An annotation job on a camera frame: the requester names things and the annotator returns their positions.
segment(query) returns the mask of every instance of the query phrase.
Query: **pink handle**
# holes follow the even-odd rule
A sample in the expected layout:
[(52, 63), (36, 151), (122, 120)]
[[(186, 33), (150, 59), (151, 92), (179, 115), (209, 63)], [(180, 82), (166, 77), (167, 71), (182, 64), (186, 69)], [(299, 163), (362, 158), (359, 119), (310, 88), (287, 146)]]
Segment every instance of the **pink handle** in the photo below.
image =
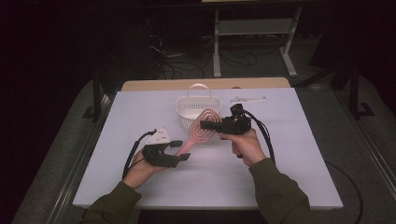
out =
[(189, 139), (189, 141), (187, 141), (187, 143), (184, 144), (184, 146), (178, 150), (175, 156), (180, 156), (181, 154), (187, 153), (194, 144), (195, 143), (191, 139)]

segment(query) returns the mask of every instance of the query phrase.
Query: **hand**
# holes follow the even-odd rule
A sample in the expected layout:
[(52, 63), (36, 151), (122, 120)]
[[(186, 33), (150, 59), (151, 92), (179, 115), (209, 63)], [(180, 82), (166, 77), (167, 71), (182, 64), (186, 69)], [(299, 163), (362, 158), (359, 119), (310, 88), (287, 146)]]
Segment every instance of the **hand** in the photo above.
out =
[(128, 174), (122, 180), (122, 182), (132, 189), (139, 188), (152, 175), (166, 169), (165, 167), (153, 166), (146, 162), (143, 157), (142, 150), (138, 151), (134, 155), (132, 164), (133, 166), (129, 169)]
[(242, 155), (244, 163), (248, 167), (267, 158), (262, 152), (262, 147), (254, 129), (250, 129), (247, 133), (241, 135), (219, 133), (219, 136), (233, 142), (233, 154)]

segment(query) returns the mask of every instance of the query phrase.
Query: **white basket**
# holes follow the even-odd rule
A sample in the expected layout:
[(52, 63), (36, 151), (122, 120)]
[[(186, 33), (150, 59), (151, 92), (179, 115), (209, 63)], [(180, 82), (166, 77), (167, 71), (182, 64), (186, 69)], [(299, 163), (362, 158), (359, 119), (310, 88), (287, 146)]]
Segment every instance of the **white basket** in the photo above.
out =
[[(195, 87), (206, 88), (209, 91), (209, 96), (190, 96), (190, 90)], [(191, 85), (187, 90), (187, 95), (177, 99), (176, 110), (179, 114), (181, 126), (186, 132), (190, 131), (192, 123), (205, 109), (213, 109), (220, 112), (221, 100), (212, 96), (212, 91), (204, 84), (196, 83)]]

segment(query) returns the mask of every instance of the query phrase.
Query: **green sleeve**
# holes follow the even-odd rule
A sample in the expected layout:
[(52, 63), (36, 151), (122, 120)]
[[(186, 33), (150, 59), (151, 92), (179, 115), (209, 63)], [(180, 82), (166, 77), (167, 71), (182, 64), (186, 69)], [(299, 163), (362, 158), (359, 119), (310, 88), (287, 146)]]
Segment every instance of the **green sleeve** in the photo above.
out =
[(270, 159), (257, 162), (249, 171), (253, 175), (257, 205), (269, 224), (319, 223), (310, 211), (308, 197)]
[(88, 209), (80, 224), (127, 223), (141, 194), (120, 182), (109, 194), (100, 197)]

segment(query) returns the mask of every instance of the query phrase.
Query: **person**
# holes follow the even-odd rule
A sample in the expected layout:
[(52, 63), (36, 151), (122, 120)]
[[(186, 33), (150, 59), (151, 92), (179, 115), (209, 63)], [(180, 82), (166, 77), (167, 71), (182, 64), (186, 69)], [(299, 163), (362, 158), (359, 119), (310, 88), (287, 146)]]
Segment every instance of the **person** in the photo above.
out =
[[(253, 176), (257, 205), (269, 224), (317, 224), (311, 213), (308, 197), (297, 183), (281, 174), (262, 151), (256, 131), (242, 135), (219, 133), (219, 137), (232, 141), (233, 154), (242, 156)], [(107, 195), (96, 200), (80, 224), (127, 223), (135, 204), (142, 197), (135, 190), (152, 175), (164, 170), (144, 161), (139, 151), (127, 176)]]

